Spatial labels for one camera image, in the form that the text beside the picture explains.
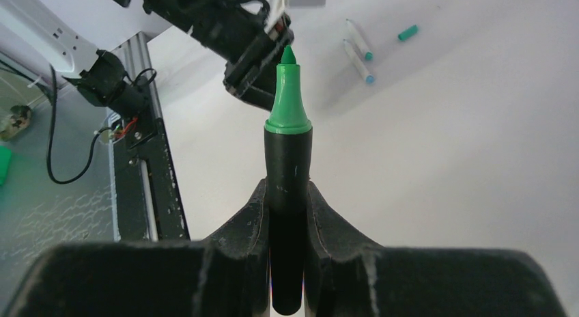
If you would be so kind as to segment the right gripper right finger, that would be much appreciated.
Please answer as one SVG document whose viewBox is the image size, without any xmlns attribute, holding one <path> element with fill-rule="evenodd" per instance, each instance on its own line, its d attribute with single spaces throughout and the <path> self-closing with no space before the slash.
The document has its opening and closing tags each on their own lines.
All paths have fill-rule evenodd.
<svg viewBox="0 0 579 317">
<path fill-rule="evenodd" d="M 309 185 L 307 316 L 564 316 L 543 269 L 508 249 L 384 247 Z"/>
</svg>

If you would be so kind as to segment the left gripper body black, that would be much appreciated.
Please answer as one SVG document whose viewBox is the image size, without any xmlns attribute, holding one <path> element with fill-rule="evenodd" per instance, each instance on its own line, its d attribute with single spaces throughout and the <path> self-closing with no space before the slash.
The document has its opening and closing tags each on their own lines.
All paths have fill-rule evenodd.
<svg viewBox="0 0 579 317">
<path fill-rule="evenodd" d="M 277 86 L 277 65 L 294 41 L 291 18 L 281 16 L 269 31 L 260 31 L 238 61 L 228 62 L 223 85 L 242 102 L 271 111 Z"/>
</svg>

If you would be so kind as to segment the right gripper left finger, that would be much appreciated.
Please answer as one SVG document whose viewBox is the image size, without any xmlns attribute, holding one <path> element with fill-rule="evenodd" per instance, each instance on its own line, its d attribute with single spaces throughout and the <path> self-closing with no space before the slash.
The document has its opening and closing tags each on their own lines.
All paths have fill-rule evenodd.
<svg viewBox="0 0 579 317">
<path fill-rule="evenodd" d="M 25 274 L 6 316 L 268 316 L 266 183 L 200 241 L 58 245 Z"/>
</svg>

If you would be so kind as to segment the black marker red cap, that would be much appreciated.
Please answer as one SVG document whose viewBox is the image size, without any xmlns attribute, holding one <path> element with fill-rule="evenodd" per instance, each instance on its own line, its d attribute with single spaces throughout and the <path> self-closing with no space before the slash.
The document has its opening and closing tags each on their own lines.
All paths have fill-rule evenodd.
<svg viewBox="0 0 579 317">
<path fill-rule="evenodd" d="M 312 138 L 313 126 L 302 101 L 300 65 L 292 47 L 286 46 L 277 64 L 274 103 L 264 124 L 272 306 L 283 316 L 295 314 L 302 305 Z"/>
</svg>

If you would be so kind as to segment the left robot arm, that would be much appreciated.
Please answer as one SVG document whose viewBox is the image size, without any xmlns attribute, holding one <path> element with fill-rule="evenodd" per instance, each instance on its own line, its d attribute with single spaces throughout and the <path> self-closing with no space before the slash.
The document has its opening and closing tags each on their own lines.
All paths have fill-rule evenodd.
<svg viewBox="0 0 579 317">
<path fill-rule="evenodd" d="M 223 84 L 232 96 L 271 110 L 277 66 L 294 40 L 285 12 L 275 12 L 267 0 L 143 0 L 143 9 L 222 57 Z M 147 106 L 113 54 L 113 46 L 121 42 L 114 31 L 97 26 L 94 34 L 84 37 L 41 0 L 1 0 L 1 24 L 41 54 L 54 74 L 93 106 L 126 118 Z"/>
</svg>

